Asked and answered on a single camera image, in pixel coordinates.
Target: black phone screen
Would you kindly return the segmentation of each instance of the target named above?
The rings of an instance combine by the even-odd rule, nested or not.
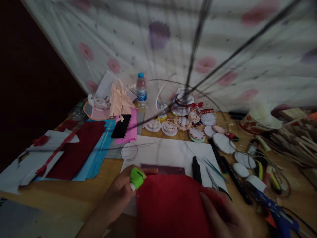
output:
[[[115,128],[113,129],[111,138],[125,138],[128,126],[130,124],[131,115],[122,115],[123,122],[118,121]]]

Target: green object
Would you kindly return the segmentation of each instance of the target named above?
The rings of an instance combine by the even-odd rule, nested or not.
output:
[[[229,181],[216,169],[216,167],[213,166],[213,164],[206,157],[204,157],[204,158],[206,160],[205,159],[203,159],[203,160],[209,165],[209,167],[212,168],[217,174],[219,174],[219,176],[222,177],[223,180],[225,180],[228,184],[230,184]]]
[[[130,183],[134,184],[135,190],[138,190],[139,187],[141,187],[145,178],[146,178],[145,174],[138,168],[133,168],[131,170]]]

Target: dark red paper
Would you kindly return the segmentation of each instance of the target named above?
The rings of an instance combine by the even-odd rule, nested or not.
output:
[[[137,191],[136,238],[211,238],[199,192],[217,208],[224,198],[187,175],[149,175]]]
[[[58,128],[57,131],[65,131],[65,129],[72,130],[79,121],[66,120],[64,123]]]
[[[67,143],[64,153],[50,170],[46,177],[62,180],[72,180],[88,159],[92,150],[105,131],[105,122],[85,122],[76,135],[78,143]]]

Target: bottle label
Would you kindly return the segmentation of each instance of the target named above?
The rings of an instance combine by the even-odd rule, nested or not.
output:
[[[138,101],[146,101],[146,92],[138,93]]]

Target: scissors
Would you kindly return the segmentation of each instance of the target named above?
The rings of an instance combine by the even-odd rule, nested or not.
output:
[[[216,182],[214,181],[214,179],[213,179],[213,177],[212,177],[212,175],[211,175],[211,173],[209,172],[209,170],[208,170],[207,167],[206,167],[206,170],[207,170],[207,173],[208,173],[208,175],[209,175],[209,177],[210,177],[210,180],[211,180],[211,182],[212,182],[212,188],[216,189],[217,191],[220,191],[220,192],[225,193],[225,194],[230,198],[230,200],[232,201],[232,198],[230,197],[230,195],[229,195],[223,188],[219,187],[219,186],[216,184]]]

